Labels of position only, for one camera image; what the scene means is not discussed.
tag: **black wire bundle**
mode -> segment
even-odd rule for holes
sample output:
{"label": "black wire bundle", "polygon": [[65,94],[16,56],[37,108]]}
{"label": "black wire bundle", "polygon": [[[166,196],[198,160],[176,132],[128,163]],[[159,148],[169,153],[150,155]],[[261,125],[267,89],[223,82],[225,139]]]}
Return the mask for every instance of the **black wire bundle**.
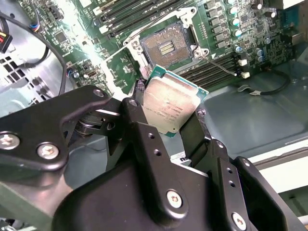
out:
{"label": "black wire bundle", "polygon": [[52,51],[52,53],[54,53],[54,55],[57,57],[57,59],[59,60],[61,66],[63,68],[59,95],[63,94],[65,92],[67,67],[66,67],[66,62],[63,59],[62,55],[52,45],[50,45],[42,36],[40,36],[39,34],[34,33],[28,26],[26,26],[26,25],[22,24],[21,22],[11,18],[10,16],[2,13],[1,11],[0,11],[0,18],[4,19],[6,21],[9,21],[9,22],[13,23],[14,25],[16,25],[16,26],[18,26],[18,27],[28,31],[33,36],[35,36],[38,40],[40,40],[42,43],[44,43],[46,48],[48,48],[49,50]]}

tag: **black capacitor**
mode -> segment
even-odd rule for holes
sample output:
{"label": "black capacitor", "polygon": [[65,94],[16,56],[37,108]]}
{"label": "black capacitor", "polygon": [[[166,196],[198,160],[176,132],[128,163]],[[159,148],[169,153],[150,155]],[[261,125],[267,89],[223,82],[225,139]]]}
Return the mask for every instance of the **black capacitor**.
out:
{"label": "black capacitor", "polygon": [[274,18],[276,17],[276,12],[265,12],[264,15],[267,18]]}

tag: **cable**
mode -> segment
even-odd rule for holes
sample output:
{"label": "cable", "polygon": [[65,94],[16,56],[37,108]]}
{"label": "cable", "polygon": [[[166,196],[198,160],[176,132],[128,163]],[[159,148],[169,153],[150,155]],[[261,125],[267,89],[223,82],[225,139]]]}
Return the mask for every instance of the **cable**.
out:
{"label": "cable", "polygon": [[65,85],[66,85],[66,71],[67,71],[67,67],[66,67],[66,62],[64,60],[64,58],[62,57],[62,55],[52,46],[50,45],[42,36],[40,36],[39,34],[33,33],[29,27],[27,27],[26,25],[20,23],[19,21],[11,18],[10,16],[0,12],[0,18],[3,18],[11,23],[13,23],[14,25],[30,32],[33,36],[35,36],[38,40],[40,40],[42,43],[44,43],[46,45],[46,47],[49,48],[49,50],[52,51],[52,53],[54,53],[54,55],[57,57],[57,59],[59,60],[61,66],[63,67],[63,72],[62,72],[62,79],[61,79],[61,84],[60,84],[60,90],[59,90],[59,95],[63,94],[65,92]]}
{"label": "cable", "polygon": [[224,72],[226,72],[226,73],[228,73],[228,74],[230,74],[230,75],[233,75],[233,76],[237,76],[237,73],[234,73],[234,72],[232,72],[232,71],[228,71],[226,68],[224,68],[223,66],[221,66],[221,65],[219,65],[219,64],[217,64],[217,63],[215,63],[215,62],[213,62],[213,61],[211,61],[211,60],[209,60],[209,59],[207,59],[207,58],[204,58],[206,61],[208,61],[209,63],[211,63],[211,64],[213,64],[214,66],[216,66],[216,67],[219,67],[221,70],[223,70]]}
{"label": "cable", "polygon": [[48,53],[49,53],[49,48],[46,46],[43,56],[38,61],[36,61],[35,63],[24,63],[24,64],[19,65],[19,67],[20,68],[34,68],[46,60]]}
{"label": "cable", "polygon": [[288,74],[282,72],[282,71],[278,71],[278,70],[271,70],[271,69],[267,69],[267,71],[276,74],[278,76],[281,76],[285,79],[285,82],[282,84],[281,87],[275,89],[275,90],[270,90],[270,91],[259,91],[259,90],[254,90],[251,87],[249,87],[248,85],[242,85],[238,88],[238,92],[242,92],[242,91],[247,91],[249,92],[250,95],[273,95],[273,94],[277,94],[278,92],[282,91],[283,89],[285,89],[287,86],[290,85],[291,83],[291,79],[289,77]]}
{"label": "cable", "polygon": [[10,28],[9,28],[7,21],[3,18],[0,18],[0,24],[1,24],[2,32],[7,35],[10,34]]}

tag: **wire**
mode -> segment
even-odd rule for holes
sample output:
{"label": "wire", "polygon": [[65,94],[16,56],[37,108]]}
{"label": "wire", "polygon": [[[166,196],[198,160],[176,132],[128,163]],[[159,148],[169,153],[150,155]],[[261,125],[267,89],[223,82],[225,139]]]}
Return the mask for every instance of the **wire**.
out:
{"label": "wire", "polygon": [[271,90],[271,91],[259,91],[259,90],[254,90],[252,89],[251,87],[249,87],[248,85],[243,85],[243,86],[240,86],[239,89],[238,89],[238,92],[242,92],[242,91],[247,91],[249,92],[250,95],[274,95],[274,94],[277,94],[278,92],[282,91],[283,89],[285,89],[287,86],[290,85],[291,83],[291,79],[290,79],[290,76],[282,71],[278,71],[278,70],[271,70],[271,69],[267,69],[267,71],[273,73],[273,74],[276,74],[278,76],[281,76],[285,79],[284,83],[282,84],[281,87],[275,89],[275,90]]}
{"label": "wire", "polygon": [[108,62],[109,60],[111,60],[115,55],[119,54],[121,51],[123,51],[128,45],[129,42],[132,41],[134,38],[136,38],[139,34],[141,34],[143,31],[147,30],[148,28],[150,28],[151,26],[153,26],[155,23],[157,23],[158,21],[160,21],[162,18],[166,17],[167,15],[169,15],[170,13],[177,11],[179,8],[181,8],[183,5],[186,4],[187,1],[183,2],[180,6],[178,6],[177,8],[175,8],[174,10],[162,15],[161,17],[158,17],[156,20],[154,20],[153,22],[151,22],[148,26],[146,26],[145,28],[143,28],[142,30],[140,30],[137,34],[135,34],[133,37],[131,37],[128,41],[127,44],[124,45],[122,48],[120,48],[119,50],[117,50],[115,53],[113,53],[112,55],[110,55],[108,58],[105,59],[105,62]]}
{"label": "wire", "polygon": [[1,11],[0,11],[0,18],[3,18],[5,20],[13,23],[14,25],[16,25],[16,26],[18,26],[18,27],[28,31],[33,36],[35,36],[38,40],[40,40],[42,43],[44,43],[46,45],[46,47],[48,47],[49,50],[52,51],[52,53],[54,53],[54,55],[57,57],[57,59],[59,60],[61,66],[63,68],[59,95],[63,94],[65,92],[67,67],[66,67],[66,62],[65,62],[64,58],[62,57],[62,55],[52,45],[50,45],[42,36],[40,36],[39,34],[33,33],[31,30],[29,30],[28,26],[26,26],[26,25],[22,24],[21,22],[11,18],[10,16],[2,13]]}
{"label": "wire", "polygon": [[49,48],[46,46],[43,56],[38,61],[36,61],[35,63],[24,63],[24,64],[19,65],[19,67],[20,68],[34,68],[46,60],[48,53],[49,53]]}
{"label": "wire", "polygon": [[1,24],[2,32],[8,35],[10,33],[10,28],[6,20],[3,18],[0,18],[0,24]]}
{"label": "wire", "polygon": [[215,62],[213,62],[213,61],[211,61],[211,60],[209,60],[209,59],[207,59],[207,58],[204,58],[206,61],[208,61],[209,63],[211,63],[211,64],[213,64],[214,66],[216,66],[216,67],[219,67],[221,70],[223,70],[224,72],[226,72],[226,73],[228,73],[228,74],[230,74],[230,75],[233,75],[233,76],[237,76],[237,73],[234,73],[234,72],[232,72],[232,71],[228,71],[226,68],[224,68],[223,66],[221,66],[221,65],[219,65],[219,64],[217,64],[217,63],[215,63]]}

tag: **dimm slot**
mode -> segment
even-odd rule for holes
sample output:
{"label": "dimm slot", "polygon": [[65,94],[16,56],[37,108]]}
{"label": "dimm slot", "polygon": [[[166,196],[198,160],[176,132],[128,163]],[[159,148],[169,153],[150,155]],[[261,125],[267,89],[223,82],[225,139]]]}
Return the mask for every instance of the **dimm slot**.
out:
{"label": "dimm slot", "polygon": [[116,34],[122,32],[123,30],[128,29],[128,28],[131,27],[132,25],[137,24],[138,22],[140,22],[140,21],[142,21],[142,20],[144,20],[144,19],[146,19],[146,18],[152,17],[152,16],[155,15],[156,13],[159,13],[159,12],[161,12],[161,11],[163,11],[163,10],[165,10],[165,9],[167,9],[167,8],[169,8],[169,7],[171,7],[171,6],[174,5],[176,2],[179,2],[179,1],[178,1],[178,0],[174,0],[174,1],[170,2],[170,3],[167,4],[167,5],[163,5],[161,8],[155,9],[155,11],[151,11],[151,12],[149,12],[149,13],[147,13],[147,14],[144,14],[143,17],[138,18],[138,19],[136,19],[136,20],[133,20],[133,21],[131,21],[129,24],[124,24],[124,25],[123,25],[122,27],[120,27],[120,28],[115,28],[114,30],[112,30],[112,31],[110,32],[110,35],[111,35],[111,36],[115,36]]}

